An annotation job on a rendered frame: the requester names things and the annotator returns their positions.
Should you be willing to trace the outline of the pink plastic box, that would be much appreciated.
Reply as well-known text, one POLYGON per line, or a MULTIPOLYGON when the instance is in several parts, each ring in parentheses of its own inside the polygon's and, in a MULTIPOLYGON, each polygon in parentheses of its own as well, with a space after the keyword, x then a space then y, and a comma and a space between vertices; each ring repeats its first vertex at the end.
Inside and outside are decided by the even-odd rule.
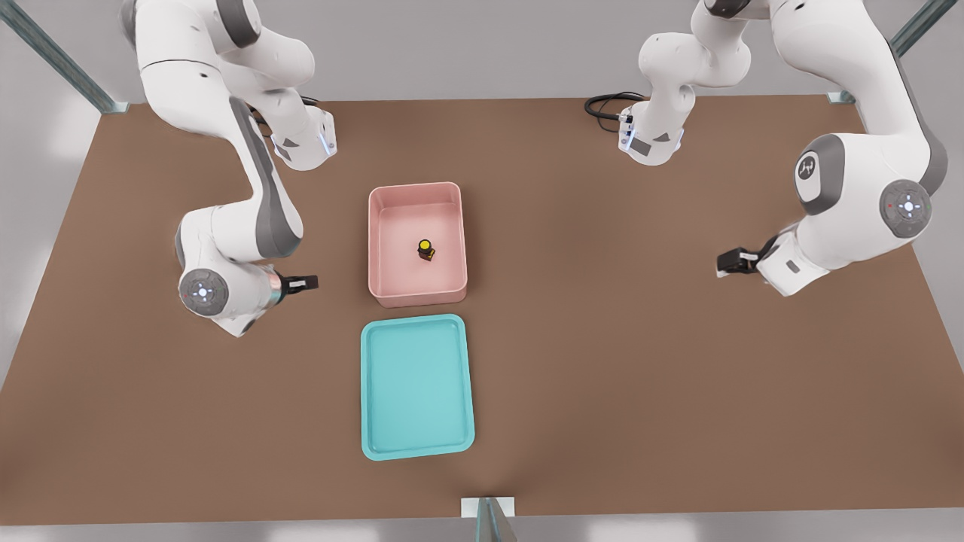
POLYGON ((385 308, 455 304, 468 289, 462 194, 453 182, 376 187, 368 197, 368 288, 385 308), (417 247, 436 251, 423 260, 417 247))

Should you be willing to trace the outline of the pale blue-green tray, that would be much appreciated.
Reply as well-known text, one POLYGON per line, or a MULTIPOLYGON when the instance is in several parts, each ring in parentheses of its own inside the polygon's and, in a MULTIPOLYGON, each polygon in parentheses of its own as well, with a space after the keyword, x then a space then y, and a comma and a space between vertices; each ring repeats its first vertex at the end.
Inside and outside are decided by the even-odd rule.
POLYGON ((359 337, 361 448, 372 461, 452 454, 475 439, 465 322, 372 321, 359 337))

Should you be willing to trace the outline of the silver frame post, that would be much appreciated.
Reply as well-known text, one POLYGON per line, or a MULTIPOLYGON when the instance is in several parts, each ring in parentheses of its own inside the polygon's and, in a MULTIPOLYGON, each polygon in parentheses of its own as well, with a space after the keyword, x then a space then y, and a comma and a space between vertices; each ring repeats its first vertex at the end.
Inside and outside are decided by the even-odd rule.
POLYGON ((516 516, 515 497, 462 498, 462 518, 475 519, 474 542, 519 542, 509 518, 516 516))
POLYGON ((0 0, 0 20, 100 114, 127 113, 130 104, 110 97, 14 0, 0 0))
POLYGON ((853 104, 857 100, 854 93, 875 88, 872 75, 896 76, 898 60, 958 1, 922 0, 905 24, 890 35, 880 31, 870 15, 871 9, 881 8, 883 14, 891 14, 892 9, 916 0, 834 0, 832 4, 839 7, 840 17, 817 29, 828 41, 813 49, 816 59, 828 59, 830 64, 826 68, 812 65, 815 75, 840 87, 836 93, 827 93, 829 102, 853 104))

